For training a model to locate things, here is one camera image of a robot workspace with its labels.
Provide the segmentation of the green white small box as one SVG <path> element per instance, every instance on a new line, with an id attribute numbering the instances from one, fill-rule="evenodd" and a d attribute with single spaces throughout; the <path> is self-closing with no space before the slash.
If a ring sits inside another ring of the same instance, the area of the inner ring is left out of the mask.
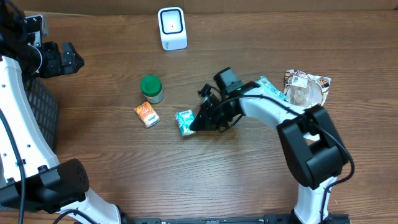
<path id="1" fill-rule="evenodd" d="M 195 132 L 190 129 L 190 125 L 195 119 L 192 110 L 178 112 L 176 113 L 175 118 L 177 120 L 178 128 L 180 129 L 182 136 L 195 134 Z"/>

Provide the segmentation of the orange snack packet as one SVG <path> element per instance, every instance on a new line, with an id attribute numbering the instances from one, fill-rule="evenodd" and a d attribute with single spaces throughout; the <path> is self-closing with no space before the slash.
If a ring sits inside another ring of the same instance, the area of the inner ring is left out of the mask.
<path id="1" fill-rule="evenodd" d="M 134 111 L 140 117 L 146 128 L 152 127 L 160 121 L 159 115 L 148 101 L 136 107 Z"/>

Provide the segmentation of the teal packet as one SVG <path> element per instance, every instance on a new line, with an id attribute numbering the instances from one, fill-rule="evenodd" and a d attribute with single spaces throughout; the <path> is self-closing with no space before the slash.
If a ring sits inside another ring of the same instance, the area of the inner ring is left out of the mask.
<path id="1" fill-rule="evenodd" d="M 282 101 L 288 101 L 287 97 L 280 90 L 278 90 L 265 76 L 261 76 L 256 83 L 260 85 L 270 95 Z"/>

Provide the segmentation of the green lidded jar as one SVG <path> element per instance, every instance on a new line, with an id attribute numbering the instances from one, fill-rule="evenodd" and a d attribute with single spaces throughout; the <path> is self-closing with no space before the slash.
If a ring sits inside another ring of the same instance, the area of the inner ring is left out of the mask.
<path id="1" fill-rule="evenodd" d="M 152 104 L 160 103 L 164 99 L 161 80 L 155 75 L 145 76 L 140 83 L 142 94 Z"/>

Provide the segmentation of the beige plastic pouch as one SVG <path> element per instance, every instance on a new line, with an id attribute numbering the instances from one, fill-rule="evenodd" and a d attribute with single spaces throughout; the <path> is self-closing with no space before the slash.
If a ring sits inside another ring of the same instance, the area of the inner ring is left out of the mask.
<path id="1" fill-rule="evenodd" d="M 331 85 L 331 78 L 312 75 L 300 70 L 290 69 L 285 72 L 284 95 L 293 105 L 311 108 L 323 106 Z"/>

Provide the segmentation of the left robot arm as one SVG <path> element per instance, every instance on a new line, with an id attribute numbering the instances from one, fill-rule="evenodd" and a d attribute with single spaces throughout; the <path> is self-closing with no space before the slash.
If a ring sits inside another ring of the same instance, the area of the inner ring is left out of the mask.
<path id="1" fill-rule="evenodd" d="M 43 79 L 74 74 L 84 60 L 69 42 L 44 42 L 46 33 L 42 15 L 1 2 L 1 208 L 127 223 L 118 206 L 90 188 L 78 159 L 60 162 L 55 154 L 60 110 Z"/>

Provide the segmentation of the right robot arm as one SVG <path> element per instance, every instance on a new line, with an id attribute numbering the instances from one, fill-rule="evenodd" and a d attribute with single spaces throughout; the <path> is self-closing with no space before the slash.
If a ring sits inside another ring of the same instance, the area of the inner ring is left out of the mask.
<path id="1" fill-rule="evenodd" d="M 328 211 L 332 188 L 350 180 L 355 166 L 326 109 L 293 105 L 272 94 L 265 78 L 243 83 L 229 67 L 213 79 L 215 86 L 205 84 L 198 91 L 203 103 L 190 130 L 224 132 L 244 116 L 259 120 L 277 131 L 287 167 L 298 182 L 292 211 L 264 215 L 258 222 L 349 223 L 347 214 Z"/>

